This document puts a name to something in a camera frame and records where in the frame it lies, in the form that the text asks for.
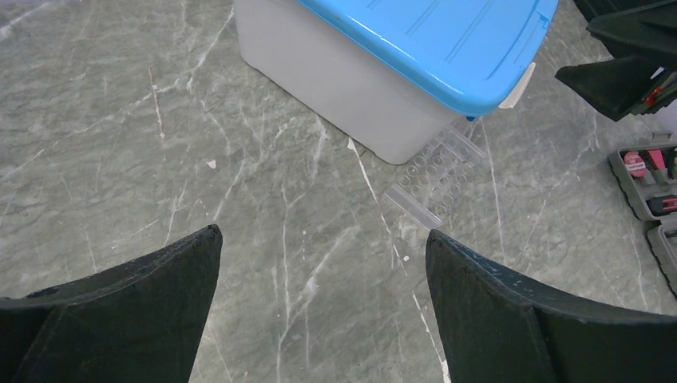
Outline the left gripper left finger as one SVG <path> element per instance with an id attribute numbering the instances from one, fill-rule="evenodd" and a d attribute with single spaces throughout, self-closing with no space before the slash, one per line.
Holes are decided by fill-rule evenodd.
<path id="1" fill-rule="evenodd" d="M 2 381 L 188 381 L 222 245 L 209 225 L 88 277 L 3 298 Z"/>

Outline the blue plastic tray lid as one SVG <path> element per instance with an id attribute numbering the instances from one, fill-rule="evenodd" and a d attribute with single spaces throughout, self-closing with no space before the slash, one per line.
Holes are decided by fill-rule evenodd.
<path id="1" fill-rule="evenodd" d="M 558 3 L 303 1 L 302 6 L 433 99 L 485 116 L 519 93 Z"/>

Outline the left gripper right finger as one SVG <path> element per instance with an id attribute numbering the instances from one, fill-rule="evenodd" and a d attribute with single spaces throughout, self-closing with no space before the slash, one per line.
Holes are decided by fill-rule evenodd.
<path id="1" fill-rule="evenodd" d="M 558 290 L 432 230 L 426 277 L 454 382 L 673 382 L 676 319 Z"/>

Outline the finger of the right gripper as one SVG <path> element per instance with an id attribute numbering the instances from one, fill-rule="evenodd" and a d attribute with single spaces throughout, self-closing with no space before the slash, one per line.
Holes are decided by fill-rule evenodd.
<path id="1" fill-rule="evenodd" d="M 676 65 L 675 1 L 575 1 L 587 31 L 613 57 Z"/>
<path id="2" fill-rule="evenodd" d="M 639 57 L 566 66 L 555 78 L 613 121 L 655 114 L 676 100 L 676 71 Z"/>

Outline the white plastic bin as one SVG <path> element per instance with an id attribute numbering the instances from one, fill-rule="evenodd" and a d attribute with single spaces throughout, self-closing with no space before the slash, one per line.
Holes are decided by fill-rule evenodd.
<path id="1" fill-rule="evenodd" d="M 443 129 L 467 117 L 398 75 L 302 2 L 235 2 L 240 54 L 376 156 L 404 164 Z M 512 108 L 529 78 L 498 109 Z"/>

